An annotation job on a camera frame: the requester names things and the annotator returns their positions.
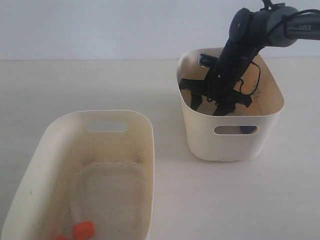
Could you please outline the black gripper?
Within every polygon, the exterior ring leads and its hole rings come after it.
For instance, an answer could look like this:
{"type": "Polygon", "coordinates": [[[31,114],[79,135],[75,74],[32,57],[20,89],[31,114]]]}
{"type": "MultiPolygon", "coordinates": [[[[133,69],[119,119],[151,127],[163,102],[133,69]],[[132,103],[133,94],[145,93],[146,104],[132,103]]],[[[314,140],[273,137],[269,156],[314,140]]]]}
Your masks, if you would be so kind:
{"type": "Polygon", "coordinates": [[[197,111],[203,103],[215,102],[213,116],[227,116],[236,109],[236,104],[249,107],[252,98],[235,90],[236,84],[252,62],[252,48],[238,44],[227,44],[217,57],[214,66],[208,68],[203,80],[182,78],[178,84],[180,90],[189,90],[191,94],[190,108],[197,111]]]}

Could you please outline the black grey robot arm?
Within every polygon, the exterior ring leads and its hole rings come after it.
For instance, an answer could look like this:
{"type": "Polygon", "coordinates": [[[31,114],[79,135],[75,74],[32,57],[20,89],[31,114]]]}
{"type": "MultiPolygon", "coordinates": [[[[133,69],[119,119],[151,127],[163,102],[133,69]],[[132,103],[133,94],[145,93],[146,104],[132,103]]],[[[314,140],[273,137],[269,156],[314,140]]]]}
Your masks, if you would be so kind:
{"type": "Polygon", "coordinates": [[[220,55],[198,55],[198,65],[208,69],[204,79],[182,78],[179,89],[190,91],[190,107],[194,111],[203,103],[203,98],[215,103],[215,116],[233,113],[237,104],[248,108],[255,92],[244,93],[241,89],[235,90],[235,86],[244,84],[242,76],[263,48],[286,48],[299,39],[319,38],[318,9],[299,11],[284,3],[270,1],[264,1],[264,8],[256,12],[242,8],[231,21],[228,40],[220,55]]]}

